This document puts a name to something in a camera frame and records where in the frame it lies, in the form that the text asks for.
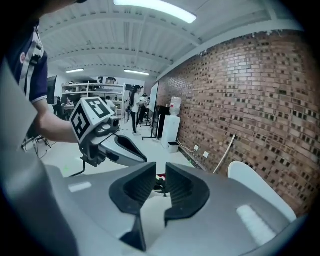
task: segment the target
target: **forearm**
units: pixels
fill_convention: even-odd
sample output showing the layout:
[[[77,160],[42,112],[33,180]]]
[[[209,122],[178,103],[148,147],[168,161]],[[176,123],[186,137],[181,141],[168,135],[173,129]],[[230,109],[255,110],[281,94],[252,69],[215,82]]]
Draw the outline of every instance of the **forearm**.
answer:
[[[50,111],[35,120],[37,131],[46,139],[54,142],[78,143],[68,121],[61,120]]]

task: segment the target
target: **shelving unit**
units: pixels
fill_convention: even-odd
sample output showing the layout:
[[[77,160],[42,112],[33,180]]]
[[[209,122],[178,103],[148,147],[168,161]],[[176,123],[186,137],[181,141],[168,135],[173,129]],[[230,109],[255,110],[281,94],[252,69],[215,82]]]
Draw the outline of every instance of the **shelving unit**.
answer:
[[[100,87],[98,91],[89,91],[90,88]],[[111,97],[111,101],[116,104],[121,104],[121,107],[116,110],[116,115],[119,114],[123,117],[124,116],[124,105],[125,105],[125,91],[126,85],[123,84],[112,84],[112,83],[76,83],[76,84],[64,84],[62,85],[62,95],[75,95],[75,94],[82,94],[83,97],[99,97],[100,95]],[[112,96],[121,96],[122,100],[113,100]]]

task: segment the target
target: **ceiling light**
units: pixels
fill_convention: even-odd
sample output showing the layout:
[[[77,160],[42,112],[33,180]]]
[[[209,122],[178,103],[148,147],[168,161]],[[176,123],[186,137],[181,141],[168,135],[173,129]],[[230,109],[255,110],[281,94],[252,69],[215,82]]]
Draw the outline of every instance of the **ceiling light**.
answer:
[[[83,68],[80,68],[80,69],[74,69],[74,70],[66,71],[66,73],[69,74],[69,73],[81,72],[81,71],[85,71],[85,70]]]
[[[144,7],[163,12],[189,24],[197,19],[197,17],[190,12],[160,0],[113,0],[113,2],[116,6]]]
[[[126,73],[138,74],[138,75],[144,75],[144,76],[149,76],[148,73],[139,72],[139,71],[133,71],[133,70],[127,70],[127,69],[125,69],[124,72],[126,72]]]

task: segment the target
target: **whiteboard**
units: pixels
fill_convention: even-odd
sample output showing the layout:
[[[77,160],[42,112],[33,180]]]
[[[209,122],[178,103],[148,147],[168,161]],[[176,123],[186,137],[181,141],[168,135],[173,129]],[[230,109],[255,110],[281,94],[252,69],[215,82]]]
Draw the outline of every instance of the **whiteboard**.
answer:
[[[155,112],[159,82],[151,89],[149,110]]]

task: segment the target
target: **shirt logo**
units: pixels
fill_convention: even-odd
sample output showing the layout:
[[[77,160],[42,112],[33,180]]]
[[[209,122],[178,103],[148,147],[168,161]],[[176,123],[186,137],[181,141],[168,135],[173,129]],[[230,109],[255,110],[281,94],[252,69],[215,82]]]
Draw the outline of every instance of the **shirt logo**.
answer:
[[[75,110],[75,113],[73,114],[73,117],[71,119],[71,124],[73,125],[75,134],[80,141],[90,126],[90,123],[81,104],[79,104],[78,108]]]
[[[105,107],[105,105],[102,104],[99,99],[86,99],[85,101],[89,104],[90,108],[100,119],[110,114],[108,109]]]
[[[23,52],[20,55],[20,63],[23,64],[25,62],[25,60],[26,60],[26,54]]]

